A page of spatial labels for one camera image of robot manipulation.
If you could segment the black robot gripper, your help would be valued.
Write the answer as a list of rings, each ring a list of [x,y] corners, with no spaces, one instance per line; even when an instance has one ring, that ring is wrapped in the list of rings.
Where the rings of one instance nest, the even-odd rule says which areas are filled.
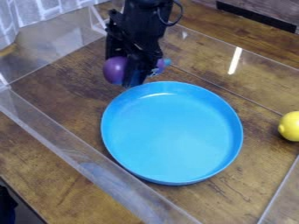
[[[127,57],[124,88],[142,85],[158,68],[172,7],[174,0],[126,0],[122,12],[108,11],[106,59]]]

